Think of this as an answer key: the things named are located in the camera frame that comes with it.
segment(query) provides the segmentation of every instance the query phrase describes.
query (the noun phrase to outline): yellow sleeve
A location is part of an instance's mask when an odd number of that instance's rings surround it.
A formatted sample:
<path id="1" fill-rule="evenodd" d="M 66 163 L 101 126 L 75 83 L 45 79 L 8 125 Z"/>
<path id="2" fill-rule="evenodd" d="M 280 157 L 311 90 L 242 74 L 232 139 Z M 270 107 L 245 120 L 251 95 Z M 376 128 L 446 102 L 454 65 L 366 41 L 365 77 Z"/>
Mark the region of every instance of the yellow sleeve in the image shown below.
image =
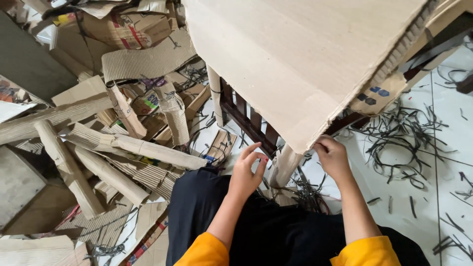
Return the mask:
<path id="1" fill-rule="evenodd" d="M 333 266 L 401 266 L 387 236 L 352 242 L 330 262 Z"/>
<path id="2" fill-rule="evenodd" d="M 174 266 L 223 266 L 228 262 L 227 248 L 212 234 L 205 232 L 195 239 Z"/>

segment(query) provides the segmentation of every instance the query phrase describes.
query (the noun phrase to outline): person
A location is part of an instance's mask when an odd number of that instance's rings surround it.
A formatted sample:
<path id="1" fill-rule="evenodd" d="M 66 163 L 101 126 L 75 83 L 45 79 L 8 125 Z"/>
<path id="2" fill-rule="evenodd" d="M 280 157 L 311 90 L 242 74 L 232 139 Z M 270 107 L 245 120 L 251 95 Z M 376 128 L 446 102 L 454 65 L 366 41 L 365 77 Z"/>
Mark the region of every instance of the person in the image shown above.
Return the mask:
<path id="1" fill-rule="evenodd" d="M 231 176 L 201 168 L 176 181 L 168 207 L 166 266 L 429 265 L 415 242 L 376 225 L 343 144 L 323 135 L 314 145 L 342 195 L 338 215 L 281 207 L 258 195 L 268 162 L 254 151 L 260 145 L 241 152 Z"/>

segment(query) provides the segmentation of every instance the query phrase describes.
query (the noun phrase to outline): chair leg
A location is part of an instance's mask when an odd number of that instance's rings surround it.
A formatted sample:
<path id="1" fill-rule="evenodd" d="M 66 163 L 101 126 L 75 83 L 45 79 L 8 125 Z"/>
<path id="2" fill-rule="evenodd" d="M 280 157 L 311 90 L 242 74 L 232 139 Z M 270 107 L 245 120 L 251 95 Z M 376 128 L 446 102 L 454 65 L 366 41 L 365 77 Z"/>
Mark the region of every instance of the chair leg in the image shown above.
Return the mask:
<path id="1" fill-rule="evenodd" d="M 213 106 L 215 108 L 217 125 L 223 127 L 222 108 L 220 107 L 220 76 L 208 64 L 207 74 L 209 76 L 210 92 L 212 94 Z"/>
<path id="2" fill-rule="evenodd" d="M 295 153 L 292 148 L 285 144 L 280 154 L 277 152 L 276 157 L 272 160 L 269 185 L 271 187 L 284 187 L 299 165 L 304 154 Z"/>

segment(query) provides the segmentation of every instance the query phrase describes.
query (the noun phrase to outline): left hand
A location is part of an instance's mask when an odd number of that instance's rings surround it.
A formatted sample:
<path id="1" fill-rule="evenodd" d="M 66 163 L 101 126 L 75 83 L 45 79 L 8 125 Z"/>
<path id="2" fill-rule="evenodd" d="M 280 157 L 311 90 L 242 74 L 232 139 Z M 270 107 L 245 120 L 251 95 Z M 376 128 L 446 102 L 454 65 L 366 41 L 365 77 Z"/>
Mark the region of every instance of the left hand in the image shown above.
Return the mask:
<path id="1" fill-rule="evenodd" d="M 257 142 L 246 147 L 246 149 L 241 152 L 240 157 L 233 167 L 233 175 L 230 178 L 227 195 L 245 202 L 251 193 L 260 185 L 264 171 L 266 170 L 266 164 L 269 160 L 263 153 L 254 151 L 260 146 L 261 142 Z M 261 161 L 256 169 L 256 173 L 253 173 L 251 166 L 257 159 L 261 159 Z"/>

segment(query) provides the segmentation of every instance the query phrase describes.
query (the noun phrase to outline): hand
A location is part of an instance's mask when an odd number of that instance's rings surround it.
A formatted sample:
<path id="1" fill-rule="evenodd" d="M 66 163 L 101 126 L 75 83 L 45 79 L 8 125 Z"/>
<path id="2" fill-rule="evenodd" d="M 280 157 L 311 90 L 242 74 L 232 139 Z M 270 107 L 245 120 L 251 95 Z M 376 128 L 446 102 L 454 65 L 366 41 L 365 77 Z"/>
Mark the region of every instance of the hand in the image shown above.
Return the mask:
<path id="1" fill-rule="evenodd" d="M 340 185 L 344 180 L 353 178 L 348 163 L 347 149 L 329 135 L 320 136 L 314 144 L 322 168 Z"/>
<path id="2" fill-rule="evenodd" d="M 266 164 L 269 160 L 266 155 L 254 151 L 260 146 L 261 142 L 258 142 L 246 147 L 246 149 L 241 152 L 240 157 L 233 167 L 233 175 L 230 178 L 230 185 L 228 186 L 228 196 L 236 197 L 245 202 L 251 193 L 260 185 L 264 171 L 266 170 Z M 261 159 L 260 164 L 256 169 L 256 173 L 253 173 L 251 166 L 257 159 Z"/>

